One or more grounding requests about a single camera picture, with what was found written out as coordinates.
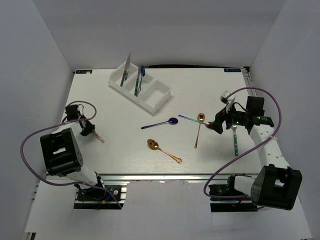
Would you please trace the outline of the pink handled silver spoon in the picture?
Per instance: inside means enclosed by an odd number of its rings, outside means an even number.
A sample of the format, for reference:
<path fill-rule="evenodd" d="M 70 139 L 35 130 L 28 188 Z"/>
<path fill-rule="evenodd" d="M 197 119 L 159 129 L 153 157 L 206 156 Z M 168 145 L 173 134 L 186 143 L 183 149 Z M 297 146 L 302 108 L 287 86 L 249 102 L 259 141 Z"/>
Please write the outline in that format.
<path fill-rule="evenodd" d="M 105 142 L 104 139 L 97 132 L 94 132 L 94 135 L 100 142 L 102 142 L 102 143 Z"/>

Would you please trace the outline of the teal handled silver spoon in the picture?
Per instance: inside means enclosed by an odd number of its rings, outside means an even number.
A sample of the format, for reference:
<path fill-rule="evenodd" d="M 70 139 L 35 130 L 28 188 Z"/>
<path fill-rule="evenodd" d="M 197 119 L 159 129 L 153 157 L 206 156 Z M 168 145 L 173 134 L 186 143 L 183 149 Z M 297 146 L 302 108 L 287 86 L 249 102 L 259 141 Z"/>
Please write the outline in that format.
<path fill-rule="evenodd" d="M 237 139 L 237 133 L 236 133 L 237 125 L 233 124 L 231 126 L 231 129 L 232 129 L 232 133 L 233 133 L 234 154 L 235 154 L 235 156 L 238 156 L 239 150 L 238 150 L 238 139 Z"/>

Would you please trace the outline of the slim gold spoon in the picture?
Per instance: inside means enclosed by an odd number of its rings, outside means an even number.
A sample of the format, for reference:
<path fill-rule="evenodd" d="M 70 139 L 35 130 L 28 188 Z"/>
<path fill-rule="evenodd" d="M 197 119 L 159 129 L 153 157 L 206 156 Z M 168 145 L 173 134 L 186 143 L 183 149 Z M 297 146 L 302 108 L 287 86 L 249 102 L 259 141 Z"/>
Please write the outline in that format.
<path fill-rule="evenodd" d="M 194 148 L 197 149 L 198 147 L 198 141 L 199 141 L 199 134 L 200 134 L 200 128 L 202 123 L 205 121 L 205 114 L 204 113 L 199 113 L 197 116 L 197 121 L 199 122 L 198 130 L 197 130 L 197 135 L 196 135 L 196 140 L 194 144 Z"/>

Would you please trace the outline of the purple blue iridescent spoon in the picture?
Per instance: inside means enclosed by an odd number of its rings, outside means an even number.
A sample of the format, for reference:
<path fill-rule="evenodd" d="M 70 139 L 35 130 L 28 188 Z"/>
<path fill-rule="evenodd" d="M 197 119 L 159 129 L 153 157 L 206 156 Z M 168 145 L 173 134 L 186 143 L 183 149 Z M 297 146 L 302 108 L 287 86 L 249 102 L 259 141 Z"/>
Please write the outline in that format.
<path fill-rule="evenodd" d="M 155 124 L 151 124 L 151 125 L 142 126 L 140 129 L 144 130 L 144 129 L 148 129 L 148 128 L 152 128 L 152 127 L 156 127 L 156 126 L 160 126 L 160 125 L 164 125 L 164 124 L 176 125 L 178 122 L 179 122 L 179 120 L 177 118 L 171 117 L 167 121 L 163 121 L 163 122 L 159 122 L 159 123 L 155 123 Z"/>

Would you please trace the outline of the ornate silver fork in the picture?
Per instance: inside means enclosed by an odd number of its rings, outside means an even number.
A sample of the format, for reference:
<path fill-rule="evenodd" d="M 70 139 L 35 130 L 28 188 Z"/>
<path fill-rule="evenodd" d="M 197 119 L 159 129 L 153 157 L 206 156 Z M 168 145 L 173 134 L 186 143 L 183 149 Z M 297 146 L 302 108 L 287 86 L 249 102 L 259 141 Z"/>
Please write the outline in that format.
<path fill-rule="evenodd" d="M 137 95 L 138 96 L 141 92 L 141 88 L 142 88 L 142 80 L 143 80 L 143 77 L 140 76 L 140 80 L 139 80 L 139 84 L 138 84 L 138 90 L 137 90 Z"/>

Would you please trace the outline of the teal handled table knife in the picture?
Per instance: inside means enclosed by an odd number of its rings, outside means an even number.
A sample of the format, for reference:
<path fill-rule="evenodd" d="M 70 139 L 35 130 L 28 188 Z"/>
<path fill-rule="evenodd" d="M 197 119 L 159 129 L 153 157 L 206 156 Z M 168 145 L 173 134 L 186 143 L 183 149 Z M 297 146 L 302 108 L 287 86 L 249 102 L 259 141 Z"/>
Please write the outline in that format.
<path fill-rule="evenodd" d="M 129 75 L 129 72 L 126 72 L 125 77 L 124 77 L 124 81 L 126 81 L 128 79 L 128 75 Z"/>

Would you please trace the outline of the ornate gold spoon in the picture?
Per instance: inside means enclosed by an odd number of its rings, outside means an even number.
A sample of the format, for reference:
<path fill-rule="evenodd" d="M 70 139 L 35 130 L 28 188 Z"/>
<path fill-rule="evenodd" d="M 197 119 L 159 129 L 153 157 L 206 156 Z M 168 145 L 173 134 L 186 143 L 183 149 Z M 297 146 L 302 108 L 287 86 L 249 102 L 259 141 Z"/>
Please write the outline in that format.
<path fill-rule="evenodd" d="M 148 139 L 147 140 L 147 145 L 149 146 L 150 149 L 152 150 L 159 150 L 163 153 L 165 153 L 166 155 L 170 156 L 173 160 L 175 160 L 178 164 L 182 164 L 183 160 L 179 157 L 176 157 L 170 153 L 168 153 L 167 151 L 163 150 L 162 148 L 159 147 L 159 144 L 153 140 L 153 139 Z"/>

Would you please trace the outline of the dark handled steak knife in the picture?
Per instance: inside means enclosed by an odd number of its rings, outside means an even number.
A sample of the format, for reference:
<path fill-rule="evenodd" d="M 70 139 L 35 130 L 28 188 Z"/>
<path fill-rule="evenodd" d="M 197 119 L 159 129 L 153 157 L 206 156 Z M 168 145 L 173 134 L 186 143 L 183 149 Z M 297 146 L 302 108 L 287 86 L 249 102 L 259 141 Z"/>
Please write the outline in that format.
<path fill-rule="evenodd" d="M 130 64 L 131 64 L 131 52 L 129 53 L 129 55 L 127 57 L 127 60 L 125 62 L 125 65 L 124 65 L 124 71 L 123 71 L 123 75 L 122 75 L 122 78 L 121 78 L 120 87 L 122 87 L 124 82 L 125 82 L 125 78 L 126 78 L 128 69 L 130 67 Z"/>

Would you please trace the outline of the teal handled silver fork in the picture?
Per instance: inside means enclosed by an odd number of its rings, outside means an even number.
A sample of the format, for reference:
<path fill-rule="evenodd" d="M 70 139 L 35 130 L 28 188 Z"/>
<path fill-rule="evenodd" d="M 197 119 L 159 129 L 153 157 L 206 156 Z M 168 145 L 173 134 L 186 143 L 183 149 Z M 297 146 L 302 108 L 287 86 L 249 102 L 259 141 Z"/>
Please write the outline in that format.
<path fill-rule="evenodd" d="M 141 75 L 141 68 L 138 68 L 137 77 L 136 77 L 136 82 L 135 82 L 135 90 L 134 90 L 134 95 L 135 95 L 136 97 L 138 96 L 140 75 Z"/>

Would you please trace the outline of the blue iridescent fork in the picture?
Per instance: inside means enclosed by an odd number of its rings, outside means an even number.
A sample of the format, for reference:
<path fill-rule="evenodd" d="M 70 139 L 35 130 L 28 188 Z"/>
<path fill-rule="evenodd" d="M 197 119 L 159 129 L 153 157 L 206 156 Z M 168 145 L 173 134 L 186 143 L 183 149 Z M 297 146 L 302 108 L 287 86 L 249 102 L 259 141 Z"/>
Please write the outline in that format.
<path fill-rule="evenodd" d="M 141 76 L 144 77 L 146 74 L 146 69 L 144 65 L 140 65 L 140 72 L 141 72 Z"/>

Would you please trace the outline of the rainbow iridescent spoon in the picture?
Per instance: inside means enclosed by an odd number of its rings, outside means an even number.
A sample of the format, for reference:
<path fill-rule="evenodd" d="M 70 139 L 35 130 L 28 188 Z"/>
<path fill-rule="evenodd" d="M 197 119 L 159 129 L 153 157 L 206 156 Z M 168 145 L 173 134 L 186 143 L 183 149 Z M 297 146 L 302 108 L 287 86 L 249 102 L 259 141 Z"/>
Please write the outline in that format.
<path fill-rule="evenodd" d="M 199 123 L 199 124 L 202 124 L 202 125 L 205 125 L 205 126 L 208 126 L 211 123 L 211 122 L 204 122 L 204 121 L 196 120 L 196 119 L 193 119 L 193 118 L 190 118 L 190 117 L 186 117 L 186 116 L 183 116 L 183 115 L 180 115 L 180 114 L 178 114 L 178 117 L 180 117 L 182 119 L 185 119 L 185 120 L 189 120 L 189 121 L 195 122 L 195 123 Z"/>

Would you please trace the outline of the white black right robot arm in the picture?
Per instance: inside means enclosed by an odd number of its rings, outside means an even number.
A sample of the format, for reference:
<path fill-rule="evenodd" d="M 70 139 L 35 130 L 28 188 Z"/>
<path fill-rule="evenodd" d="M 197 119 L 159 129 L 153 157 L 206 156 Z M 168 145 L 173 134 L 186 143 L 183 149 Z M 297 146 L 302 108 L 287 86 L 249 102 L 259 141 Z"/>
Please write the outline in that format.
<path fill-rule="evenodd" d="M 220 98 L 225 107 L 215 115 L 208 129 L 218 134 L 232 126 L 242 126 L 253 140 L 261 170 L 256 177 L 245 173 L 230 175 L 226 184 L 206 183 L 205 195 L 222 207 L 223 212 L 255 212 L 260 207 L 291 210 L 294 207 L 302 174 L 285 160 L 275 134 L 279 126 L 264 115 L 264 98 L 248 96 L 246 107 L 236 110 L 235 97 L 226 91 Z"/>

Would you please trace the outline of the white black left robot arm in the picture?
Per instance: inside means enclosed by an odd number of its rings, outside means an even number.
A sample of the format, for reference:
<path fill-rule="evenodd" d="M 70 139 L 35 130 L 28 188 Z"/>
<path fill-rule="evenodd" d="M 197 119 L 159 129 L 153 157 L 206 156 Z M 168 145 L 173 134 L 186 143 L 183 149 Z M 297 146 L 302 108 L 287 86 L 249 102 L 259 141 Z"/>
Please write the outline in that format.
<path fill-rule="evenodd" d="M 79 104 L 68 104 L 65 107 L 64 123 L 58 130 L 40 137 L 40 145 L 46 171 L 51 176 L 66 177 L 76 182 L 76 186 L 99 200 L 105 196 L 106 187 L 101 177 L 84 165 L 80 147 L 75 133 L 81 137 L 95 136 L 104 143 L 103 138 L 96 132 L 96 126 L 85 117 Z"/>

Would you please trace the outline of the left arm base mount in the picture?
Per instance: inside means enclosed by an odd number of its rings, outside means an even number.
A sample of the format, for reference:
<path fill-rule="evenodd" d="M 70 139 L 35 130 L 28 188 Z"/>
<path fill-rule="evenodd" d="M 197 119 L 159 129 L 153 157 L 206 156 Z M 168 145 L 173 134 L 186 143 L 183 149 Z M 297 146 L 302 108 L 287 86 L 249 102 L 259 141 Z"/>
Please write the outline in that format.
<path fill-rule="evenodd" d="M 126 197 L 126 186 L 114 183 L 104 183 L 104 188 L 114 195 L 114 198 L 108 191 L 96 188 L 83 188 L 78 184 L 73 208 L 75 210 L 120 210 L 117 202 L 124 205 Z"/>

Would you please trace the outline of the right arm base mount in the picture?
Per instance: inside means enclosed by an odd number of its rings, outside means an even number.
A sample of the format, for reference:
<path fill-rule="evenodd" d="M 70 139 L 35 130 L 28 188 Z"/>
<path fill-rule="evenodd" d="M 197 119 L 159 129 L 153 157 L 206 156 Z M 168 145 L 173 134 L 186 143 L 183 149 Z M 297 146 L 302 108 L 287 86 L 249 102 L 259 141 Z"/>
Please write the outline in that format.
<path fill-rule="evenodd" d="M 250 197 L 234 198 L 235 196 L 244 195 L 234 188 L 236 175 L 228 177 L 226 184 L 209 185 L 209 194 L 217 197 L 210 198 L 210 210 L 212 213 L 240 213 L 240 212 L 257 212 Z"/>

